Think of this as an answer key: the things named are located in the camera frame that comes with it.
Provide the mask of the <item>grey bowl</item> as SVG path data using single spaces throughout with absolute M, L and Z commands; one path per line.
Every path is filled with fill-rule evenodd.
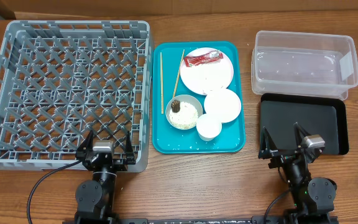
M 168 102 L 168 105 L 166 107 L 166 110 L 165 110 L 165 116 L 166 116 L 166 119 L 168 121 L 168 123 L 173 126 L 171 124 L 171 122 L 169 121 L 169 118 L 168 118 L 168 115 L 169 115 L 169 112 L 171 110 L 171 103 L 173 100 L 178 100 L 178 101 L 185 101 L 185 102 L 189 102 L 191 103 L 198 111 L 198 117 L 200 117 L 202 114 L 203 114 L 203 107 L 201 105 L 201 103 L 194 97 L 194 96 L 191 96 L 191 95 L 178 95 L 174 98 L 172 98 L 169 102 Z

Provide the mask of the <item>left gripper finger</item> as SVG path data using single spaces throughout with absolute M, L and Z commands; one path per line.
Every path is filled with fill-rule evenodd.
M 80 144 L 80 146 L 77 148 L 77 153 L 86 153 L 93 147 L 93 137 L 94 132 L 90 131 L 87 135 L 87 137 L 83 140 L 83 142 Z
M 124 152 L 126 154 L 127 161 L 135 161 L 135 155 L 132 148 L 131 133 L 129 131 L 126 134 L 126 145 Z

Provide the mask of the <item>white cup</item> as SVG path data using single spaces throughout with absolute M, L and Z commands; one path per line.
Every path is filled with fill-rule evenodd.
M 212 141 L 222 130 L 222 123 L 213 115 L 203 114 L 196 121 L 196 130 L 204 141 Z

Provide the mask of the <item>small pink white bowl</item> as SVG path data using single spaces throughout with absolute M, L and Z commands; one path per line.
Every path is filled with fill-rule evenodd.
M 204 110 L 217 117 L 221 123 L 234 121 L 242 111 L 239 96 L 227 88 L 210 92 L 204 99 Z

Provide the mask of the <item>brown food piece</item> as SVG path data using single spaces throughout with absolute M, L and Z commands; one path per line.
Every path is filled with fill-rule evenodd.
M 180 111 L 180 101 L 178 100 L 173 100 L 171 103 L 171 109 L 173 113 L 177 113 Z

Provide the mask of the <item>red snack wrapper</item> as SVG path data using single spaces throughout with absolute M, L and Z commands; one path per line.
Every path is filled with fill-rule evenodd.
M 186 56 L 184 58 L 187 67 L 194 67 L 202 64 L 213 63 L 223 59 L 223 53 L 219 50 L 213 50 L 199 56 Z

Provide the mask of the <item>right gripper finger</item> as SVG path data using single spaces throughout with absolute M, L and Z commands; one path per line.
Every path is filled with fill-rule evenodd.
M 260 152 L 274 152 L 278 150 L 265 126 L 262 128 L 260 137 Z
M 293 129 L 295 132 L 295 141 L 298 148 L 307 148 L 308 145 L 306 141 L 310 135 L 298 122 L 293 124 Z

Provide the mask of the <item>pile of white rice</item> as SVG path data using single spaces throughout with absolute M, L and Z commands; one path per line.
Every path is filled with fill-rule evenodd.
M 178 129 L 191 129 L 196 125 L 198 111 L 191 103 L 181 101 L 180 111 L 173 113 L 171 109 L 168 118 L 171 124 Z

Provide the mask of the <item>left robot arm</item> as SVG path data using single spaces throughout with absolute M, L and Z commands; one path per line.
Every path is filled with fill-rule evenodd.
M 131 133 L 127 132 L 124 145 L 125 158 L 114 158 L 112 141 L 93 142 L 94 132 L 76 150 L 75 157 L 93 173 L 92 179 L 82 182 L 76 189 L 77 211 L 75 223 L 120 223 L 119 215 L 112 212 L 117 173 L 135 164 Z

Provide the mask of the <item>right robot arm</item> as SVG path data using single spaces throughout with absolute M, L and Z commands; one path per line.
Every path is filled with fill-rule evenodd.
M 324 177 L 311 176 L 308 165 L 324 151 L 325 141 L 318 135 L 307 132 L 298 123 L 293 125 L 296 148 L 278 148 L 267 128 L 260 135 L 260 159 L 268 159 L 268 167 L 277 169 L 280 177 L 288 185 L 266 209 L 263 223 L 337 223 L 337 217 L 329 215 L 334 210 L 337 185 Z M 294 208 L 287 209 L 277 218 L 269 215 L 272 207 L 286 195 L 291 194 Z

